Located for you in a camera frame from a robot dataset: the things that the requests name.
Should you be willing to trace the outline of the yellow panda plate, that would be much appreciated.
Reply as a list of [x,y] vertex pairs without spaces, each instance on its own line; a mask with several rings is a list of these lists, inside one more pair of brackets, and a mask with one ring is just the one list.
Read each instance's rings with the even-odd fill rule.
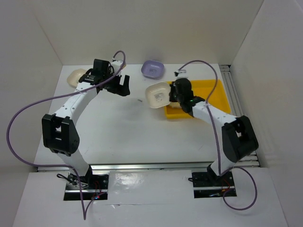
[[170,106],[171,108],[178,108],[178,109],[181,108],[180,103],[178,103],[178,102],[171,102],[171,103],[169,104],[169,106]]

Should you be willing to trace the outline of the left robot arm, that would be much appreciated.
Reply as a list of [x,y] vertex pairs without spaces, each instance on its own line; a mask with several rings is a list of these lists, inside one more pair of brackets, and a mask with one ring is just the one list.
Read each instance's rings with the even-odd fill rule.
[[69,179],[87,189],[98,179],[79,151],[80,137],[76,123],[87,105],[105,89],[119,96],[130,95],[128,75],[120,84],[123,61],[95,59],[93,67],[78,80],[75,95],[53,114],[42,118],[43,144],[59,156],[70,169]]

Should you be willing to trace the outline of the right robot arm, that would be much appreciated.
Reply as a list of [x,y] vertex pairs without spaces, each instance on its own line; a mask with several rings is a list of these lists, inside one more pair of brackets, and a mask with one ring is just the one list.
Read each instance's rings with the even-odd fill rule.
[[216,79],[207,98],[194,95],[192,83],[187,78],[177,79],[169,85],[170,102],[179,103],[183,112],[213,127],[217,159],[207,167],[206,175],[211,185],[218,185],[239,160],[258,149],[258,140],[247,116],[228,114],[209,103],[217,84]]

